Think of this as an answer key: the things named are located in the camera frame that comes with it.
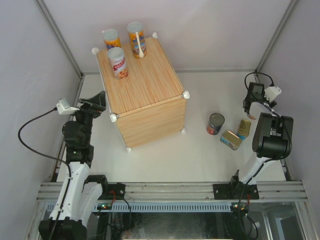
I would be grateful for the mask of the yellow porridge can with spoon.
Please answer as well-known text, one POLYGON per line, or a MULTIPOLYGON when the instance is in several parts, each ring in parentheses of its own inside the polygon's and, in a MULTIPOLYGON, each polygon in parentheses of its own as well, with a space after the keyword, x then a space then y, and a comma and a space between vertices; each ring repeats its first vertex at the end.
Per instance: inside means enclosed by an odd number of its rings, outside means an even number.
POLYGON ((147 47, 142 24, 136 21, 129 23, 127 32, 133 55, 136 58, 143 58, 147 54, 147 47))

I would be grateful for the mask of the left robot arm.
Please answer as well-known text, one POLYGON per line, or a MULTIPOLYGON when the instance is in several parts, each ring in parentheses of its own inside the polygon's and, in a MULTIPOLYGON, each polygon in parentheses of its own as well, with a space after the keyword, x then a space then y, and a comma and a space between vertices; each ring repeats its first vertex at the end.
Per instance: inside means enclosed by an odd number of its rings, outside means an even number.
POLYGON ((80 107, 57 104, 59 113, 71 113, 75 119, 62 127, 66 146, 67 172, 56 205, 38 231, 43 240, 85 240, 87 225, 97 200, 109 196, 110 188, 104 174, 91 175, 94 156, 91 145, 93 120, 106 110, 106 93, 81 98, 80 107))

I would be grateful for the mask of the rectangular fish tin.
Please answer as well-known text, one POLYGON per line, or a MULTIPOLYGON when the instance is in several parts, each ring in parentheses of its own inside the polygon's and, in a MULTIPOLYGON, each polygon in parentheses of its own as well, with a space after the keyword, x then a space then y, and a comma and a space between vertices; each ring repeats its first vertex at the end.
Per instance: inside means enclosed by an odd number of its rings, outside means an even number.
POLYGON ((222 134, 220 141, 233 151, 236 151, 242 143, 242 139, 229 130, 222 134))

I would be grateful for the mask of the pink red porridge can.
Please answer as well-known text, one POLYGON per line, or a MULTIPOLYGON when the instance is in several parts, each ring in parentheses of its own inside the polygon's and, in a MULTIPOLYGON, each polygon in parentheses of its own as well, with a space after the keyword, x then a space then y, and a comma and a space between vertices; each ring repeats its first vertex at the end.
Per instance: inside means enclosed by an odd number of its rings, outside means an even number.
POLYGON ((107 51, 107 56, 114 74, 118 80, 128 76, 128 67, 125 59, 125 51, 121 47, 113 47, 107 51))

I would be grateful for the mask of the pink porridge can clear lid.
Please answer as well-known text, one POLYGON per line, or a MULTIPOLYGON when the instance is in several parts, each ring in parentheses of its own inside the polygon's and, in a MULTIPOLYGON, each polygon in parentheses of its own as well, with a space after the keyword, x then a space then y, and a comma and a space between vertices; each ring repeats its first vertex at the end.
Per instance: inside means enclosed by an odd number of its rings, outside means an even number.
POLYGON ((246 115, 247 115, 247 117, 248 117, 249 119, 251 119, 251 120, 256 120, 256 118, 255 118, 253 115, 251 115, 251 114, 249 114, 249 113, 247 113, 246 115))

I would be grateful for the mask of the dark tomato tin can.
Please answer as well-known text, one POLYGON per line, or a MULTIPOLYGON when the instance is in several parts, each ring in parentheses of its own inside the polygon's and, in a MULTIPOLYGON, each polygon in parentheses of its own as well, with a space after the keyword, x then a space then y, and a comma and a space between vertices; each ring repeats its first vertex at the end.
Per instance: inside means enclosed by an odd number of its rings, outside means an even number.
POLYGON ((224 123, 225 117, 221 113, 212 113, 209 117, 206 130, 210 135, 215 136, 220 132, 224 123))

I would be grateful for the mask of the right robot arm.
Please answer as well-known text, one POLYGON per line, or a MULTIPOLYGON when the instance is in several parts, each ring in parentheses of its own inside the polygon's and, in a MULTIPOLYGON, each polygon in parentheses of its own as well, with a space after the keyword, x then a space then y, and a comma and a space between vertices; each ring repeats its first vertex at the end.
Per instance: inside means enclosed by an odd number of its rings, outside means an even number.
POLYGON ((230 180, 230 195, 237 200, 254 191, 253 186, 265 168, 287 158, 292 151, 294 119, 280 115, 271 108, 262 83, 251 82, 247 86, 247 96, 243 101, 247 114, 253 103, 260 104, 269 112, 260 113, 252 140, 253 154, 230 180))

